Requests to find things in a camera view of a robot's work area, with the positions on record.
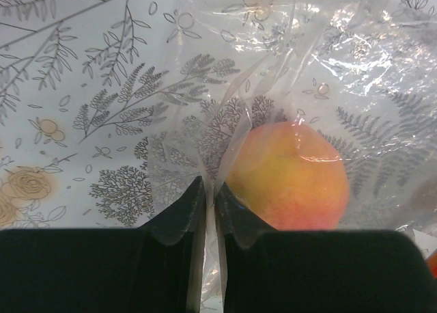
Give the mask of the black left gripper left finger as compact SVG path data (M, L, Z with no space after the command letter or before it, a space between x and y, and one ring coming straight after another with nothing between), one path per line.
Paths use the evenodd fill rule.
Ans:
M196 178L138 228L5 230L2 312L198 312L206 195Z

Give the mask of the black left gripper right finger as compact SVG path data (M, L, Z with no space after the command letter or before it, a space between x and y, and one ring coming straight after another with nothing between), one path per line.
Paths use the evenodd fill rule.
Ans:
M225 312L436 311L436 280L399 232L279 231L227 186L215 210Z

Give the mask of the fake red peach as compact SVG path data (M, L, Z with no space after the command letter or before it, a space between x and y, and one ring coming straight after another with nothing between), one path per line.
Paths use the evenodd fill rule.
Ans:
M226 184L278 230L332 230L350 195L338 151L311 127L295 122L250 131Z

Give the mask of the clear zip top bag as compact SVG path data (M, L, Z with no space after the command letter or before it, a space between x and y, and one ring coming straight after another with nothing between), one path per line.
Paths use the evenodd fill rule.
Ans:
M158 7L157 56L169 70L160 101L169 110L150 137L152 193L162 208L193 179L203 181L198 312L225 312L216 196L249 132L276 122L323 136L350 188L336 228L279 231L396 231L436 280L436 0L158 0Z

